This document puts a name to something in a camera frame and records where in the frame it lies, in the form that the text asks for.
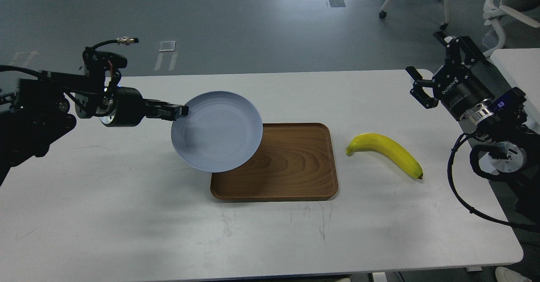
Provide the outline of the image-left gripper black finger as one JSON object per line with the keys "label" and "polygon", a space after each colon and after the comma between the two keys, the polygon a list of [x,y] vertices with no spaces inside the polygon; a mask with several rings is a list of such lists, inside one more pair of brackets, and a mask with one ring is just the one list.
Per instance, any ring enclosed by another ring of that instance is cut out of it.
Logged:
{"label": "image-left gripper black finger", "polygon": [[184,118],[189,114],[187,105],[178,105],[161,100],[144,99],[143,115],[149,119],[162,119],[175,122],[179,118]]}

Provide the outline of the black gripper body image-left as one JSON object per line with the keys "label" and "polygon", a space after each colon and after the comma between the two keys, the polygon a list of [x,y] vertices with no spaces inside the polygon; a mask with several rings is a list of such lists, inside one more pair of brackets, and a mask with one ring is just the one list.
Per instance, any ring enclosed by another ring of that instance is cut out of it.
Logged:
{"label": "black gripper body image-left", "polygon": [[135,127],[144,117],[145,102],[139,90],[131,87],[116,89],[116,107],[112,114],[100,118],[106,127]]}

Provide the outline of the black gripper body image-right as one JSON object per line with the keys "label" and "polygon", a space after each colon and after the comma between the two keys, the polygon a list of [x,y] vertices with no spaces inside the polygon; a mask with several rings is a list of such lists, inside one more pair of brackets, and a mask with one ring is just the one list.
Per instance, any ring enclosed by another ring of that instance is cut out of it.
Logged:
{"label": "black gripper body image-right", "polygon": [[434,97],[460,122],[465,112],[494,94],[465,65],[442,66],[432,77]]}

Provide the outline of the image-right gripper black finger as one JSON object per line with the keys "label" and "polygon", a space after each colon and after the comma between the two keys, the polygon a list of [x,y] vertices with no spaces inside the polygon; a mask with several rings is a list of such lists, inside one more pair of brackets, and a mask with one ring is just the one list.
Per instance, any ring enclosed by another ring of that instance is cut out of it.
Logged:
{"label": "image-right gripper black finger", "polygon": [[445,48],[444,66],[486,62],[486,56],[469,36],[449,36],[442,31],[434,32],[433,36]]}
{"label": "image-right gripper black finger", "polygon": [[408,66],[405,68],[405,71],[413,80],[412,88],[410,94],[424,107],[427,109],[437,107],[439,100],[435,97],[430,97],[424,88],[434,88],[434,81],[424,80],[420,72],[413,66]]}

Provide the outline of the black robot arm image-left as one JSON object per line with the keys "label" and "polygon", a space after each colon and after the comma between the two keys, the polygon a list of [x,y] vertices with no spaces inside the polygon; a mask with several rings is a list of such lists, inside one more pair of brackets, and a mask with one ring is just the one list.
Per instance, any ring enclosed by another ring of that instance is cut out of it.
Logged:
{"label": "black robot arm image-left", "polygon": [[29,76],[19,79],[15,92],[1,95],[1,105],[8,105],[0,117],[2,181],[12,167],[31,157],[44,157],[53,142],[75,128],[79,118],[100,118],[106,127],[134,127],[143,118],[175,122],[189,114],[187,105],[145,99],[139,90],[120,86],[126,57],[100,47],[138,42],[124,36],[85,47],[83,75],[1,66],[1,72]]}

